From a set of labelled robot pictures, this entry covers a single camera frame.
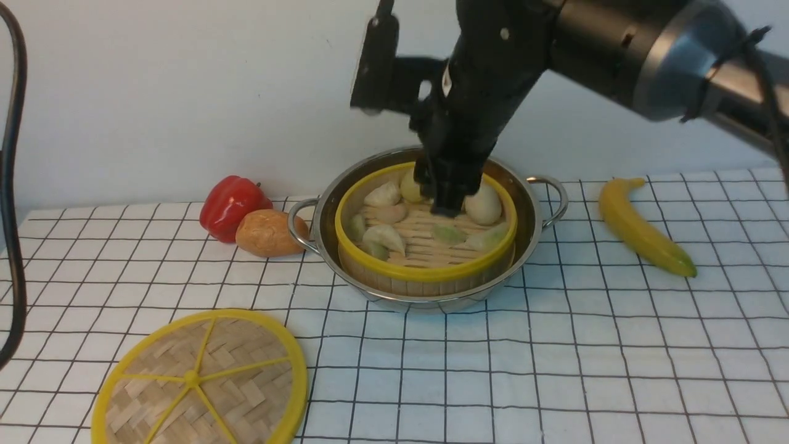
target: stainless steel pot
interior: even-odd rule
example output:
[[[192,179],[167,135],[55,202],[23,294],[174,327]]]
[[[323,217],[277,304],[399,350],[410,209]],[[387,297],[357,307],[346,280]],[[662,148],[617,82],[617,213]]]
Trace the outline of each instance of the stainless steel pot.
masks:
[[[381,168],[415,161],[420,150],[420,146],[393,149],[371,156],[348,168],[329,185],[320,198],[300,201],[293,206],[288,214],[288,230],[296,242],[320,255],[338,276],[370,301],[389,310],[400,312],[450,313],[488,298],[493,291],[503,286],[532,254],[537,243],[540,242],[542,231],[564,216],[569,199],[567,191],[558,180],[548,176],[533,176],[524,181],[498,160],[491,158],[485,165],[484,172],[498,180],[507,189],[518,208],[518,233],[515,237],[515,260],[512,266],[487,284],[452,295],[412,297],[381,292],[353,279],[340,266],[337,254],[335,212],[340,199],[354,183]],[[546,183],[559,192],[559,207],[550,218],[543,220],[539,199],[532,191],[530,183]],[[313,241],[299,235],[294,224],[297,213],[310,206],[315,207],[312,216]]]

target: white wall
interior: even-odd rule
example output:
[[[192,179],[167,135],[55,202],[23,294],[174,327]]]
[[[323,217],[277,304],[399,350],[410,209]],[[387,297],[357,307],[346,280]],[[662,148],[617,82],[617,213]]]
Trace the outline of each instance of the white wall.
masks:
[[[317,194],[348,164],[416,142],[406,118],[348,106],[373,0],[3,1],[29,53],[19,206],[201,200],[228,174]],[[730,2],[749,26],[776,26],[764,47],[789,41],[784,0]],[[398,0],[395,12],[401,52],[451,50],[454,1]],[[702,122],[642,122],[550,74],[495,155],[563,179],[772,164]]]

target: red bell pepper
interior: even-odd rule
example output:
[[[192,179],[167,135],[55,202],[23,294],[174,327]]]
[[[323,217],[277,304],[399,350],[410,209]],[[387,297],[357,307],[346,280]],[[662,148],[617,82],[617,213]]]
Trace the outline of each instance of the red bell pepper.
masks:
[[[200,210],[200,226],[220,242],[235,243],[236,230],[244,216],[273,207],[259,183],[237,175],[227,176],[208,194]]]

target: bamboo steamer lid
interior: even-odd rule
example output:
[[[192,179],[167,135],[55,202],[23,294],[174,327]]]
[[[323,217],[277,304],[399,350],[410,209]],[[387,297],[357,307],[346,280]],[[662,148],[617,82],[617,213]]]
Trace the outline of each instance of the bamboo steamer lid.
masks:
[[[97,444],[286,444],[301,425],[307,367],[296,339],[250,310],[210,310],[143,339],[94,408]]]

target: white grid tablecloth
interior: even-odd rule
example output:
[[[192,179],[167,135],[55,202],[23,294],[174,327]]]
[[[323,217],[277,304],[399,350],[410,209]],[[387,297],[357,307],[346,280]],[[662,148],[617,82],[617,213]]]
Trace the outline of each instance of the white grid tablecloth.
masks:
[[[265,261],[208,239],[197,203],[36,211],[20,228],[31,308],[0,374],[0,442],[90,442],[95,393],[132,346],[176,318],[241,307],[279,319],[305,352],[310,401],[294,442],[784,443],[780,180],[773,169],[653,177],[633,193],[693,256],[691,280],[615,241],[596,209],[602,182],[566,183],[565,219],[508,286],[431,317],[367,303],[315,255]],[[555,197],[537,192],[550,213]]]

